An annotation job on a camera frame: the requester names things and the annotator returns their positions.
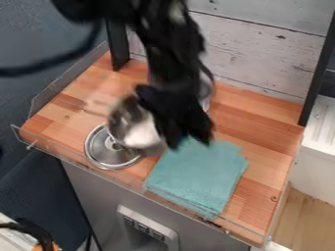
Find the circular metal plate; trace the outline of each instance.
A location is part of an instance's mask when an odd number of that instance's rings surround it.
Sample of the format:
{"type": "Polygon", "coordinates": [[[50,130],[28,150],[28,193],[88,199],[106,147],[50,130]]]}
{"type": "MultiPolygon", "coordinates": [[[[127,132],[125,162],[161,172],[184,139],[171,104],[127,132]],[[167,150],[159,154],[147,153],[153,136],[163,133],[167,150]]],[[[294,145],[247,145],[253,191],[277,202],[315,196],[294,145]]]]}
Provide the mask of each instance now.
{"type": "Polygon", "coordinates": [[[126,168],[142,157],[138,150],[115,143],[103,125],[94,128],[87,136],[85,154],[94,165],[104,170],[126,168]]]}

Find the wooden floor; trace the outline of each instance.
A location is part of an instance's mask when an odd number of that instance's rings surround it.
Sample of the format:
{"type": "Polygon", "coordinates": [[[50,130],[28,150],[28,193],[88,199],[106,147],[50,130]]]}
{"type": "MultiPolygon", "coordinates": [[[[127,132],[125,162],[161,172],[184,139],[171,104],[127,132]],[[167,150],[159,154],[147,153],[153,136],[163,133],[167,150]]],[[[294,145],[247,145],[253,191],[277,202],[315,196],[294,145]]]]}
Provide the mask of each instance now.
{"type": "Polygon", "coordinates": [[[294,251],[334,251],[335,207],[291,188],[273,240],[294,251]]]}

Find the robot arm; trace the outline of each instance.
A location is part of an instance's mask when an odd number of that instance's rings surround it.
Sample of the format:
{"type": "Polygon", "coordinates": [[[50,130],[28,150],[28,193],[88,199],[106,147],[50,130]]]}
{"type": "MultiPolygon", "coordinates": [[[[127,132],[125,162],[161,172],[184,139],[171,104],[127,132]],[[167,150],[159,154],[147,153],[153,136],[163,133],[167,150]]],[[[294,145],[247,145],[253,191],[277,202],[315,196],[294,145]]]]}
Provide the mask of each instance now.
{"type": "Polygon", "coordinates": [[[205,41],[185,0],[52,2],[71,22],[92,23],[90,35],[73,52],[27,67],[0,69],[0,76],[35,73],[84,55],[93,48],[102,21],[108,17],[132,28],[144,45],[150,85],[139,85],[135,93],[139,105],[153,115],[156,129],[168,146],[176,148],[189,135],[209,144],[214,125],[200,103],[211,95],[214,79],[200,61],[205,41]]]}

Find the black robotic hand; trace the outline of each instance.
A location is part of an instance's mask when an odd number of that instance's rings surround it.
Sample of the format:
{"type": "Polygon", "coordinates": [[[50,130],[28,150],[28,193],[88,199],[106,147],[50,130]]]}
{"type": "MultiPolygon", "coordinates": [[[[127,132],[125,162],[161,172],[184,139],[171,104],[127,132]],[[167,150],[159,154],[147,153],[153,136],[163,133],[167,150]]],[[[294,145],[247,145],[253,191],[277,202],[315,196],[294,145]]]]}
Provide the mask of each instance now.
{"type": "Polygon", "coordinates": [[[135,92],[139,104],[153,114],[157,131],[169,148],[176,149],[188,136],[210,144],[214,124],[195,95],[160,91],[150,85],[138,85],[135,92]]]}

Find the teal cloth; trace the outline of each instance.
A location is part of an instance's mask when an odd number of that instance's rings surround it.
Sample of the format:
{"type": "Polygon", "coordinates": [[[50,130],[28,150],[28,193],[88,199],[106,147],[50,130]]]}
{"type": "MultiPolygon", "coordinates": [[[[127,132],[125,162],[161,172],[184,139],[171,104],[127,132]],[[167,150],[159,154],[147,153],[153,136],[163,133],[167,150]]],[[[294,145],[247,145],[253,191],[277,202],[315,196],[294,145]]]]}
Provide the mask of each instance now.
{"type": "Polygon", "coordinates": [[[207,219],[216,218],[249,165],[240,150],[227,141],[207,147],[195,139],[186,140],[178,151],[166,152],[145,188],[207,219]]]}

